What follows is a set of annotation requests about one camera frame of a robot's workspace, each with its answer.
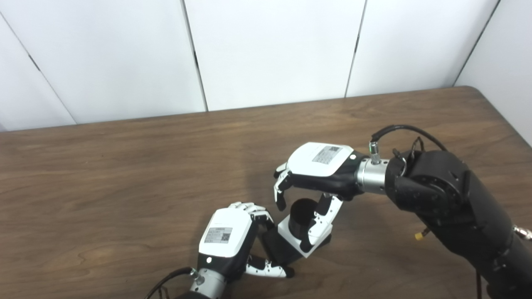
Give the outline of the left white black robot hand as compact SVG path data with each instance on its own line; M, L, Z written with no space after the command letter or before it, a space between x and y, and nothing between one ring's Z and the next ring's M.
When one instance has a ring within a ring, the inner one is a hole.
M243 274L294 277L291 267L251 254L260 226L266 231L275 227L268 210L255 203L234 202L216 210L198 246L198 269L214 271L226 283L239 280Z

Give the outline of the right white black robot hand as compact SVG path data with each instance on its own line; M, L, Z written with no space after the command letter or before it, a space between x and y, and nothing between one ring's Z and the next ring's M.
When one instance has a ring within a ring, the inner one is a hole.
M300 249L309 252L333 223L344 201L364 193L357 172L367 155L347 145L308 142L296 149L274 172L274 201L286 208L284 193L291 187L320 191L319 202L300 237Z

